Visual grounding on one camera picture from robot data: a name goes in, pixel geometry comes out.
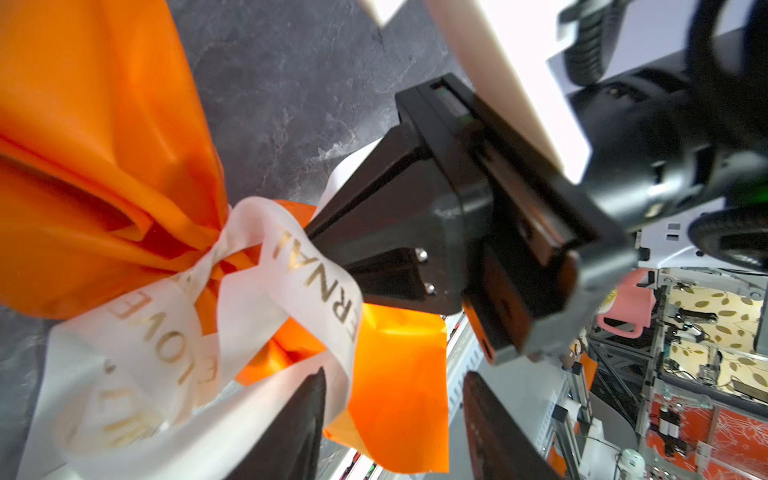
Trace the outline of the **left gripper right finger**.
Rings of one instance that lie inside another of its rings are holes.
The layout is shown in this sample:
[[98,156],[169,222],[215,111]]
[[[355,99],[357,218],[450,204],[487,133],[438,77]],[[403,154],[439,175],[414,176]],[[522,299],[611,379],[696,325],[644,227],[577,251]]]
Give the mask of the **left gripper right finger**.
[[477,372],[464,377],[464,418],[475,479],[558,480]]

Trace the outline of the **white ribbon strip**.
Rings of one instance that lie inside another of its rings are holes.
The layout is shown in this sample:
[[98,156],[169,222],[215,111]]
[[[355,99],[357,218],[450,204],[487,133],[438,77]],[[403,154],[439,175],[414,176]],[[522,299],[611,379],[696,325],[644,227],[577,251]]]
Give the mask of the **white ribbon strip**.
[[323,369],[346,408],[363,298],[278,203],[240,201],[190,269],[54,327],[21,479],[229,479]]

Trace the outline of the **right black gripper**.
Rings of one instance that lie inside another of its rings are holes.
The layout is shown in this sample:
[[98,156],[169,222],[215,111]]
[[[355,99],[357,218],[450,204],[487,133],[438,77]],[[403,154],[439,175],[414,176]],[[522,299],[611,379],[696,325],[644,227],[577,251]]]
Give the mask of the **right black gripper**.
[[[428,154],[464,210],[463,306],[487,360],[564,353],[634,268],[624,228],[452,74],[399,92],[389,130],[312,220],[312,240],[405,240],[432,227],[410,196]],[[401,247],[345,267],[369,304],[461,310],[462,265],[442,249]]]

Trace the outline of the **orange wrapping paper sheet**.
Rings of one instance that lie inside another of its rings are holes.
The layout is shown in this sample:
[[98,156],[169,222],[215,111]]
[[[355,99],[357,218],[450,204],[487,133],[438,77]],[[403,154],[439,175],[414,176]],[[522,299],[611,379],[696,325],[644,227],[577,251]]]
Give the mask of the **orange wrapping paper sheet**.
[[[2,3],[3,305],[57,326],[171,278],[238,203],[165,2]],[[448,471],[446,342],[441,317],[363,300],[324,434],[390,471]]]

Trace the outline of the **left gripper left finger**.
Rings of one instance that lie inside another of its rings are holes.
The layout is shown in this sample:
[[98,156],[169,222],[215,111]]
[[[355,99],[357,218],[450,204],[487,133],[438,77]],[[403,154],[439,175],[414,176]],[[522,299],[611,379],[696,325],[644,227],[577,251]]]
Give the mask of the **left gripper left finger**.
[[324,423],[326,376],[309,375],[230,480],[308,480],[316,476]]

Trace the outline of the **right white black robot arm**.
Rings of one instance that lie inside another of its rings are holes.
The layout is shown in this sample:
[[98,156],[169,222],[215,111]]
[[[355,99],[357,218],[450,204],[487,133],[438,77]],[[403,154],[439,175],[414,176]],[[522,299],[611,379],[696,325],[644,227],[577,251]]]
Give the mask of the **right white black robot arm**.
[[715,35],[703,1],[687,47],[602,80],[625,4],[568,49],[569,100],[593,151],[570,182],[479,94],[447,74],[397,93],[399,122],[307,227],[376,305],[465,311],[499,364],[563,353],[636,268],[634,235],[724,198],[683,237],[767,268],[767,5]]

